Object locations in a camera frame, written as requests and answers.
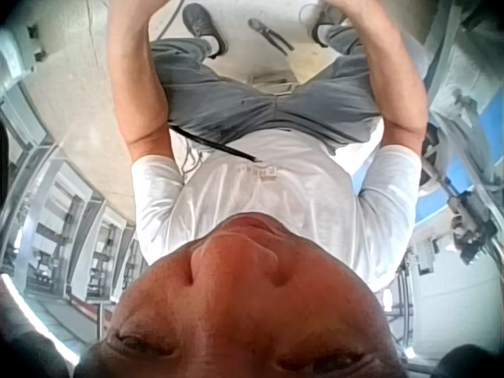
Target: pliers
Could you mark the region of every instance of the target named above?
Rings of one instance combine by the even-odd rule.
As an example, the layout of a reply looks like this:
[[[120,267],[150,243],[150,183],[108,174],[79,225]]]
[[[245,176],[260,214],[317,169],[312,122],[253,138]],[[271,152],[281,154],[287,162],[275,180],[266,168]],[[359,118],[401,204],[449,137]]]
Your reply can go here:
[[[250,18],[248,20],[248,24],[249,24],[249,28],[251,28],[252,30],[255,30],[257,33],[259,33],[263,37],[265,37],[266,40],[269,43],[271,43],[274,47],[276,47],[283,55],[287,56],[287,53],[272,37],[275,37],[279,41],[281,41],[290,51],[294,51],[294,47],[289,42],[287,42],[284,37],[282,37],[276,31],[273,31],[270,28],[268,28],[266,25],[264,25],[262,22],[260,22],[260,20],[258,20],[257,18]]]

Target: t-shirt sleeve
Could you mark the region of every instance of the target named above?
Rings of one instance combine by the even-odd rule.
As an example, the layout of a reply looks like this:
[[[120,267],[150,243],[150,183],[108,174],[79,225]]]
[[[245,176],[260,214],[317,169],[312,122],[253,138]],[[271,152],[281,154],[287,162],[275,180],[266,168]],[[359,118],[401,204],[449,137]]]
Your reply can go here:
[[[165,250],[173,207],[183,188],[174,160],[159,155],[140,158],[132,166],[136,207],[136,235],[149,264]]]
[[[368,260],[368,285],[387,286],[395,277],[415,225],[421,176],[420,157],[404,146],[381,148],[361,192],[358,256]]]

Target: shoe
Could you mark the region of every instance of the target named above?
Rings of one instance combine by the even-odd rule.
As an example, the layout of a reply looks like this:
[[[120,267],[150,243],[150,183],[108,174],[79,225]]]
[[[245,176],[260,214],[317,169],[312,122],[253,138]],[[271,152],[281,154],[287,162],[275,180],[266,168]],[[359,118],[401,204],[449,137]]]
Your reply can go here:
[[[323,48],[326,48],[328,47],[328,45],[320,41],[318,38],[318,28],[322,25],[341,24],[344,20],[345,20],[344,15],[339,13],[335,7],[325,3],[321,8],[318,18],[315,20],[315,23],[313,24],[311,30],[309,31],[309,34],[312,37],[313,41],[321,45]]]
[[[219,51],[209,56],[212,59],[224,55],[228,52],[228,44],[212,22],[212,17],[208,10],[198,3],[186,6],[182,12],[183,24],[187,30],[196,38],[211,35],[219,42]]]

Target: concrete floor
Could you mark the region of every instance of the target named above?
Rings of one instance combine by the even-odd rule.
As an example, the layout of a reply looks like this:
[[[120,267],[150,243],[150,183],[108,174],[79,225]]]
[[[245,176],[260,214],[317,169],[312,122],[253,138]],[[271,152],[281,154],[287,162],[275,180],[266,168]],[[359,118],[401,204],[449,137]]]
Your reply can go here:
[[[172,0],[152,20],[151,38],[159,36],[178,6]],[[336,53],[321,49],[303,25],[317,10],[317,0],[202,0],[211,12],[230,50],[209,62],[218,73],[246,82],[250,75],[271,68],[291,67],[305,82],[328,65]],[[398,24],[425,41],[436,11],[435,0],[384,0]],[[26,0],[13,14],[14,24],[37,24],[47,59],[24,81],[35,111],[73,166],[128,219],[135,219],[130,158],[117,131],[106,70],[107,0]],[[288,59],[246,26],[257,17],[295,46]],[[165,35],[189,36],[179,14]],[[378,143],[378,135],[364,150],[341,154],[343,164]],[[177,154],[183,154],[183,144]]]

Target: man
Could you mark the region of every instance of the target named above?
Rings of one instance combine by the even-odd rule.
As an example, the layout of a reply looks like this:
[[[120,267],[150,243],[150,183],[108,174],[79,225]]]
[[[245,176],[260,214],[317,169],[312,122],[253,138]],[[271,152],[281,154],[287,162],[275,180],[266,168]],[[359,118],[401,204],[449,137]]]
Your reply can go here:
[[[380,0],[330,0],[353,26],[324,12],[311,35],[343,56],[276,98],[202,64],[228,47],[200,5],[183,11],[194,39],[151,48],[165,3],[109,6],[109,74],[152,266],[76,376],[404,376],[372,291],[413,228],[427,99],[406,48],[418,45]],[[367,141],[380,115],[381,149],[355,197],[329,154]],[[184,183],[167,121],[259,162],[216,151]]]

